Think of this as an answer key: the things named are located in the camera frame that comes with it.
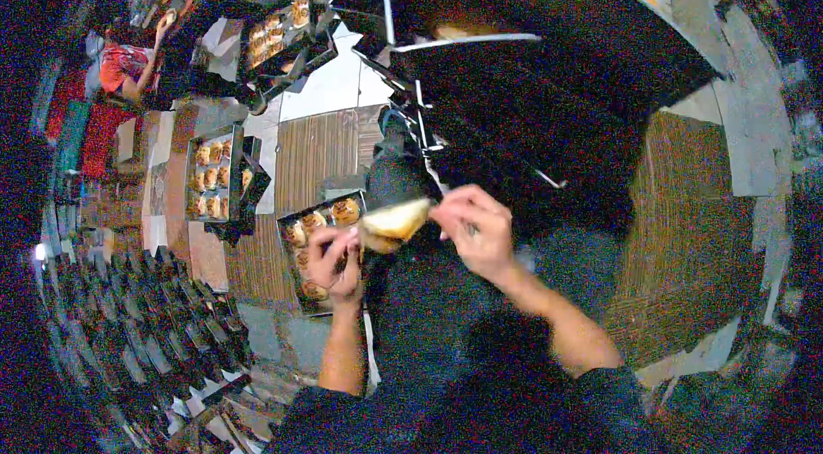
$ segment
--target red shirt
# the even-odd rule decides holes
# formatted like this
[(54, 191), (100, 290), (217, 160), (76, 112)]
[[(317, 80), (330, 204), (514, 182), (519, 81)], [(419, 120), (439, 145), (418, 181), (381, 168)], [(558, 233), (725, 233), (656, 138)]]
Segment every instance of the red shirt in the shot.
[(154, 51), (151, 48), (132, 47), (131, 45), (117, 45), (110, 43), (103, 50), (103, 60), (100, 63), (100, 83), (109, 93), (116, 93), (126, 78), (131, 77), (138, 82), (149, 56)]

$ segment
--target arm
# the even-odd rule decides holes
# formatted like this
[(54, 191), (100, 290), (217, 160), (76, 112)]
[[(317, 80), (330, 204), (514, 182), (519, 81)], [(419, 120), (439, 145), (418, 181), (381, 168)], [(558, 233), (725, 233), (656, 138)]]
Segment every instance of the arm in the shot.
[[(320, 229), (309, 239), (307, 264), (309, 278), (326, 289), (333, 309), (318, 386), (356, 397), (363, 394), (366, 367), (358, 245), (356, 229)], [(342, 272), (336, 268), (341, 261), (345, 261)]]
[(524, 313), (554, 328), (552, 349), (574, 378), (593, 368), (619, 367), (620, 353), (608, 334), (556, 291), (546, 288), (514, 259), (511, 213), (477, 186), (450, 192), (431, 218), (452, 238), (468, 269), (503, 292)]
[(357, 308), (335, 310), (318, 386), (361, 396), (365, 381), (363, 313)]
[(549, 321), (554, 329), (552, 351), (571, 377), (577, 379), (594, 368), (623, 365), (608, 333), (521, 265), (507, 265), (490, 282), (520, 311)]
[(123, 88), (121, 91), (123, 92), (123, 98), (129, 100), (129, 102), (139, 105), (142, 101), (143, 92), (146, 91), (146, 87), (149, 85), (149, 82), (154, 76), (154, 68), (157, 55), (159, 54), (159, 48), (163, 42), (163, 37), (165, 37), (166, 31), (169, 30), (172, 23), (173, 21), (169, 19), (168, 13), (159, 20), (157, 23), (157, 32), (155, 34), (154, 54), (149, 57), (146, 68), (143, 69), (143, 73), (140, 74), (140, 78), (137, 81), (131, 77), (127, 77), (126, 80), (123, 81)]

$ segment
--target person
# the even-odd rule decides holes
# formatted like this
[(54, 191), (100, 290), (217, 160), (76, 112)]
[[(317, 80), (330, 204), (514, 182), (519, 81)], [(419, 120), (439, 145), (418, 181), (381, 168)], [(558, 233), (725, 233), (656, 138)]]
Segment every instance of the person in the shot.
[[(439, 202), (409, 243), (363, 265), (356, 229), (312, 234), (331, 330), (317, 386), (267, 451), (661, 451), (608, 334), (517, 261), (509, 209), (474, 185), (439, 198), (398, 121), (375, 148), (367, 207)], [(381, 379), (368, 396), (364, 304)]]
[(169, 111), (174, 99), (191, 93), (252, 102), (254, 91), (242, 81), (230, 82), (206, 71), (198, 41), (221, 16), (254, 23), (266, 13), (266, 8), (241, 0), (205, 0), (192, 16), (184, 17), (183, 28), (172, 38), (168, 36), (173, 24), (158, 20), (153, 48), (118, 41), (123, 31), (109, 29), (99, 68), (102, 89), (158, 111)]

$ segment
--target light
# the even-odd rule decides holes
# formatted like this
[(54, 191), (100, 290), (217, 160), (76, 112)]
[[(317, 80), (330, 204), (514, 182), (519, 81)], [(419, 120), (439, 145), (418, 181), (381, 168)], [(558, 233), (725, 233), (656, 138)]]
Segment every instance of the light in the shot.
[(35, 247), (35, 259), (39, 262), (46, 261), (46, 245), (45, 245), (45, 243), (39, 243)]

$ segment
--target sleeve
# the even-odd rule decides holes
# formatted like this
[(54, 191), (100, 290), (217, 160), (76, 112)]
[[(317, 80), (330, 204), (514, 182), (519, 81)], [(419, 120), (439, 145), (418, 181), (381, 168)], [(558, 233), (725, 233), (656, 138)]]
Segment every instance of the sleeve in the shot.
[(331, 452), (349, 436), (352, 409), (362, 401), (341, 391), (306, 387), (294, 397), (280, 425), (270, 425), (268, 453)]
[(100, 86), (107, 93), (116, 93), (124, 80), (126, 80), (126, 74), (117, 60), (103, 59), (100, 63)]
[(640, 387), (630, 368), (596, 368), (573, 390), (572, 414), (579, 433), (596, 452), (664, 452), (643, 413)]

